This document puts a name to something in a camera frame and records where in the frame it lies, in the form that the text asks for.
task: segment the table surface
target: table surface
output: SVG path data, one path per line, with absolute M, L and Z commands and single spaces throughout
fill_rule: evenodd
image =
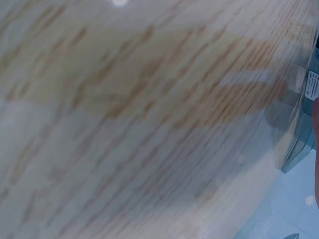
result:
M 317 5 L 115 3 L 0 3 L 0 237 L 231 239 L 293 141 Z

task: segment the white floor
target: white floor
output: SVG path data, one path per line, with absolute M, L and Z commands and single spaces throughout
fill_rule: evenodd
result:
M 314 198 L 316 152 L 288 174 L 281 174 L 236 239 L 283 239 L 300 233 L 300 239 L 319 235 L 319 209 Z

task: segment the sticker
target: sticker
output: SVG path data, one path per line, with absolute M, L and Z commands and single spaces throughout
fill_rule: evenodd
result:
M 319 75 L 315 72 L 309 71 L 307 87 L 306 87 L 306 97 L 312 101 L 319 97 Z

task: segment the light wood tabletop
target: light wood tabletop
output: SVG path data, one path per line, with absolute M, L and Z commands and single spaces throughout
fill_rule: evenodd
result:
M 0 238 L 233 238 L 291 147 L 317 12 L 2 0 Z

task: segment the wooden table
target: wooden table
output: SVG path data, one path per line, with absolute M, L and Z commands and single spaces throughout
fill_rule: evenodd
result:
M 233 238 L 291 146 L 315 1 L 114 1 L 0 3 L 0 237 Z

